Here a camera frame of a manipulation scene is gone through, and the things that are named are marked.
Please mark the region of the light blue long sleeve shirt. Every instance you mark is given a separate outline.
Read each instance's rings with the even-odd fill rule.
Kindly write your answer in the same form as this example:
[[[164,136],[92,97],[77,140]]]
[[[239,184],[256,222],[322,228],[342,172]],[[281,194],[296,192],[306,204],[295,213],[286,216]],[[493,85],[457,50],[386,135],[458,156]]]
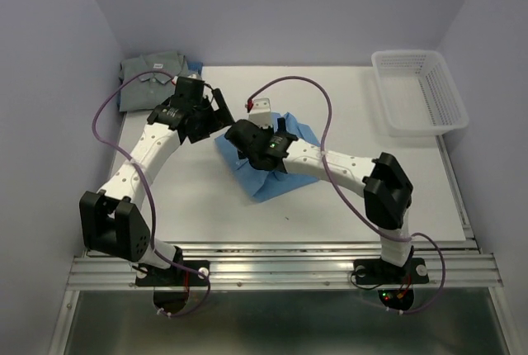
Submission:
[[[279,118],[284,118],[286,129],[290,133],[297,135],[310,144],[320,145],[311,127],[300,123],[290,112],[286,112],[284,115],[272,112],[271,116],[275,123],[277,123]],[[218,136],[214,142],[238,185],[256,202],[268,201],[318,181],[315,177],[302,174],[256,170],[249,164],[247,159],[238,157],[238,151],[225,139],[224,135]]]

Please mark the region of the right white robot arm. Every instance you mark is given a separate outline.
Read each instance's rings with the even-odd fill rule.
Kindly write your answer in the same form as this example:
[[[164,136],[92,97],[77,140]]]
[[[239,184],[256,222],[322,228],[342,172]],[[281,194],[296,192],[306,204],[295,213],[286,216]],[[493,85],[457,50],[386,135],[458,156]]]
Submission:
[[[413,185],[392,154],[373,159],[323,150],[287,132],[283,124],[272,131],[248,120],[236,121],[225,139],[256,170],[310,176],[362,197],[366,222],[379,231],[382,276],[397,281],[408,273]]]

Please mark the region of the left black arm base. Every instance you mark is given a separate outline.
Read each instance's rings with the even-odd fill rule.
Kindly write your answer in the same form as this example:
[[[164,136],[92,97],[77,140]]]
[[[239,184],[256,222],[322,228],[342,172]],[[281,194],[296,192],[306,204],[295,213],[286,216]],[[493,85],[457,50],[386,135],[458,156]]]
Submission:
[[[202,277],[174,267],[161,269],[146,264],[133,264],[131,267],[135,271],[135,285],[138,287],[207,286]]]

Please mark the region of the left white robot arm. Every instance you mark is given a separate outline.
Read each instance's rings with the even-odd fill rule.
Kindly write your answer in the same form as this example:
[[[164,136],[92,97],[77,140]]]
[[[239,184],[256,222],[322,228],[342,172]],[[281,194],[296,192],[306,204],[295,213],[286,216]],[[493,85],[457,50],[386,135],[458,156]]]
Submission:
[[[177,78],[174,93],[150,112],[132,151],[116,148],[125,161],[97,192],[85,192],[79,202],[87,249],[155,267],[167,284],[182,278],[182,251],[156,239],[156,222],[147,222],[140,208],[153,200],[150,187],[181,144],[207,139],[234,123],[222,92],[214,88],[206,96],[208,86],[197,78]]]

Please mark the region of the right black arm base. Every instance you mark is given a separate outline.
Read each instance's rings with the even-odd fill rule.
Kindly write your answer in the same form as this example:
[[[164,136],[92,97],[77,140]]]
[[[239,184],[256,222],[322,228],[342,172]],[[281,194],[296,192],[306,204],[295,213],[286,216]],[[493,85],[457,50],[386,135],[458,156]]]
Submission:
[[[430,279],[423,258],[410,258],[402,267],[381,258],[357,259],[351,275],[360,286],[427,284]]]

